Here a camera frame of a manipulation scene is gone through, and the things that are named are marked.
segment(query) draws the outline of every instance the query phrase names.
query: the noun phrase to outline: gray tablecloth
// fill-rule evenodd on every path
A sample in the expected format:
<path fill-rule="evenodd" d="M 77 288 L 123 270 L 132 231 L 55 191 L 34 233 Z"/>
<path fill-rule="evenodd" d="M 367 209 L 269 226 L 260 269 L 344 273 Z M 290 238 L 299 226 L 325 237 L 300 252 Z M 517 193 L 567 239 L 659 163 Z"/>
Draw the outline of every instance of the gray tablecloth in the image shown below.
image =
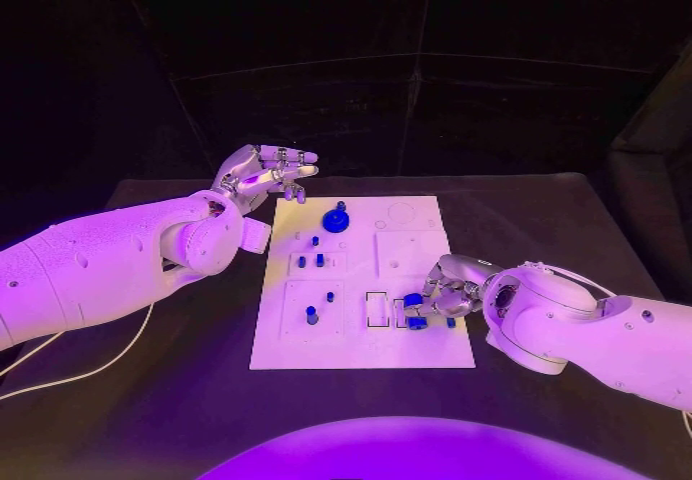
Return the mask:
<path fill-rule="evenodd" d="M 129 180 L 109 208 L 208 185 Z M 541 260 L 619 293 L 661 298 L 581 175 L 333 177 L 305 185 L 313 196 L 437 195 L 453 252 L 504 266 Z M 251 216 L 271 223 L 274 206 L 270 199 Z M 380 415 L 499 425 L 645 475 L 690 478 L 679 412 L 612 390 L 576 365 L 557 377 L 527 370 L 486 344 L 481 315 L 468 319 L 476 369 L 250 371 L 264 266 L 263 255 L 240 252 L 222 274 L 158 303 L 142 339 L 110 369 L 0 403 L 3 478 L 191 478 L 284 433 Z M 3 391 L 106 363 L 143 317 L 140 311 L 65 334 L 9 375 Z"/>

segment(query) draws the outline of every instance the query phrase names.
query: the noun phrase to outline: white robotic arm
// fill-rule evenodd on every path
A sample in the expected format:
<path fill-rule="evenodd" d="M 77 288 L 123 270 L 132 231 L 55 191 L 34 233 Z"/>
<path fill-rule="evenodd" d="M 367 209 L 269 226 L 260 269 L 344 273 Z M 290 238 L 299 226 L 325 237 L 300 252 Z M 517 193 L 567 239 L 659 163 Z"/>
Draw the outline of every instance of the white robotic arm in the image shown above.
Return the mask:
<path fill-rule="evenodd" d="M 96 325 L 224 271 L 238 248 L 263 252 L 270 227 L 244 215 L 293 180 L 315 175 L 313 153 L 247 145 L 211 190 L 54 225 L 0 252 L 0 350 Z"/>
<path fill-rule="evenodd" d="M 692 308 L 607 290 L 597 300 L 576 280 L 596 286 L 541 263 L 504 270 L 446 255 L 407 315 L 483 308 L 488 342 L 527 368 L 557 375 L 574 362 L 612 388 L 692 410 Z"/>

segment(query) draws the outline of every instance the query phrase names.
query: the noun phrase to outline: blue knob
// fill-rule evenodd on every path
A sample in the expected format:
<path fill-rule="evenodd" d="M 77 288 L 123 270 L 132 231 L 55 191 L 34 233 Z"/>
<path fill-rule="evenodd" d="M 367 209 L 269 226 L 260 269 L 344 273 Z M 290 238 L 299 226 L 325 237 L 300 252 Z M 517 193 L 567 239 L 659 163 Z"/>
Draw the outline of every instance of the blue knob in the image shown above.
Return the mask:
<path fill-rule="evenodd" d="M 322 226 L 331 233 L 342 233 L 349 228 L 349 214 L 346 213 L 346 204 L 339 202 L 335 210 L 331 210 L 322 217 Z"/>
<path fill-rule="evenodd" d="M 426 317 L 407 317 L 410 330 L 423 330 L 429 326 Z"/>
<path fill-rule="evenodd" d="M 310 325 L 315 325 L 321 320 L 321 317 L 318 316 L 318 310 L 315 309 L 313 306 L 306 308 L 306 315 L 308 315 L 308 323 Z"/>
<path fill-rule="evenodd" d="M 423 305 L 423 295 L 420 293 L 410 293 L 404 296 L 404 308 L 411 305 Z"/>

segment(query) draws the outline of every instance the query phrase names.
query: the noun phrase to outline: white cable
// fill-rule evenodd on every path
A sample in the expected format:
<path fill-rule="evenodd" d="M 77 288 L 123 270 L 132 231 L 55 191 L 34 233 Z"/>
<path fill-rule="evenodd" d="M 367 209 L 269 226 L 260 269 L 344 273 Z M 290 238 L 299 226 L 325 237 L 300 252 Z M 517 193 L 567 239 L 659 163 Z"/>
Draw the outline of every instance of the white cable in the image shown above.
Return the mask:
<path fill-rule="evenodd" d="M 58 332 L 2 372 L 0 377 L 64 334 Z"/>
<path fill-rule="evenodd" d="M 566 270 L 564 268 L 554 267 L 553 265 L 544 265 L 544 267 L 550 268 L 551 270 L 561 273 L 563 275 L 574 278 L 576 280 L 586 283 L 587 285 L 592 285 L 593 287 L 599 288 L 599 290 L 602 290 L 603 293 L 606 293 L 606 295 L 609 295 L 609 297 L 616 296 L 616 294 L 606 287 L 602 287 L 602 285 L 599 285 L 596 282 L 593 282 L 589 278 L 583 277 L 579 273 L 574 273 L 570 270 Z"/>
<path fill-rule="evenodd" d="M 127 353 L 127 351 L 130 350 L 130 348 L 135 345 L 135 342 L 140 338 L 142 332 L 145 331 L 145 327 L 148 326 L 149 317 L 152 316 L 153 308 L 155 308 L 155 304 L 152 304 L 149 306 L 148 317 L 145 318 L 145 322 L 142 323 L 140 330 L 139 330 L 137 334 L 135 335 L 135 338 L 130 341 L 126 349 L 119 353 L 117 357 L 103 367 L 97 368 L 94 371 L 91 371 L 88 373 L 83 373 L 83 375 L 78 375 L 77 377 L 70 377 L 70 378 L 65 378 L 62 380 L 57 380 L 55 382 L 44 383 L 41 385 L 35 385 L 34 387 L 28 387 L 28 388 L 24 388 L 22 390 L 11 392 L 0 397 L 0 401 L 5 400 L 6 398 L 13 397 L 15 395 L 19 395 L 21 393 L 26 393 L 26 392 L 31 392 L 34 390 L 39 390 L 41 388 L 54 387 L 55 385 L 62 385 L 64 383 L 74 382 L 75 380 L 81 380 L 83 378 L 87 378 L 87 377 L 91 377 L 91 375 L 96 375 L 98 372 L 101 372 L 101 370 L 106 370 L 120 360 L 120 357 L 123 357 L 123 355 Z"/>
<path fill-rule="evenodd" d="M 692 438 L 692 427 L 690 426 L 690 420 L 692 419 L 692 413 L 682 412 L 682 421 L 685 423 L 685 429 L 688 430 L 690 438 Z"/>

